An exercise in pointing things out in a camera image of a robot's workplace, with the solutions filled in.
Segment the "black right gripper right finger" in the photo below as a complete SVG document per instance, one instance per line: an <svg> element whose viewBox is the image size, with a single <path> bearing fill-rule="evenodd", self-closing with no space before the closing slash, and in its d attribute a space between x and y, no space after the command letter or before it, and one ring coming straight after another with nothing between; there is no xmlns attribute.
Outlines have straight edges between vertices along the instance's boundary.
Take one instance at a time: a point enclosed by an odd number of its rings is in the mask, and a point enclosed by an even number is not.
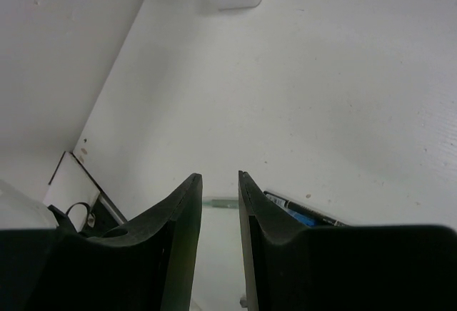
<svg viewBox="0 0 457 311"><path fill-rule="evenodd" d="M249 310L454 310L456 232L305 225L238 175Z"/></svg>

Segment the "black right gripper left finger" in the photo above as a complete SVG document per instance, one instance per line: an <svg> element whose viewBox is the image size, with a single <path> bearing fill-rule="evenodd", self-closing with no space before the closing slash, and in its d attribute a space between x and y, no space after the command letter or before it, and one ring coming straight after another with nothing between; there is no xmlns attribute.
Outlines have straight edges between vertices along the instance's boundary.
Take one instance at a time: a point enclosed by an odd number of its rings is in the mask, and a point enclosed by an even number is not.
<svg viewBox="0 0 457 311"><path fill-rule="evenodd" d="M68 228L1 231L3 310L188 310L203 179L100 237Z"/></svg>

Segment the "green clear gel pen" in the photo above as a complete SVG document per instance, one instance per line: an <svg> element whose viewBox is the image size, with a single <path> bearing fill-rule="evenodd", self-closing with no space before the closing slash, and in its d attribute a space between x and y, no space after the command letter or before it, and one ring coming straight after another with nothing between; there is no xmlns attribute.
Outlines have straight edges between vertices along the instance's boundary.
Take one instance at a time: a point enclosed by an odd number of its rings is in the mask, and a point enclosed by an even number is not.
<svg viewBox="0 0 457 311"><path fill-rule="evenodd" d="M204 198L202 206L207 208L238 209L236 198Z"/></svg>

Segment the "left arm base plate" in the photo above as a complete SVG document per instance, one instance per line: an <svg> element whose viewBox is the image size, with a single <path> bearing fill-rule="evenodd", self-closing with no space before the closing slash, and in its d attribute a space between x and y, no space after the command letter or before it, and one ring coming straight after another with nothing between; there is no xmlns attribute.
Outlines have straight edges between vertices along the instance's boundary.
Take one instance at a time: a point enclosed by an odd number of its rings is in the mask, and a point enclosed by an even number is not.
<svg viewBox="0 0 457 311"><path fill-rule="evenodd" d="M127 219L70 152L62 154L44 204L54 206L84 235L101 236Z"/></svg>

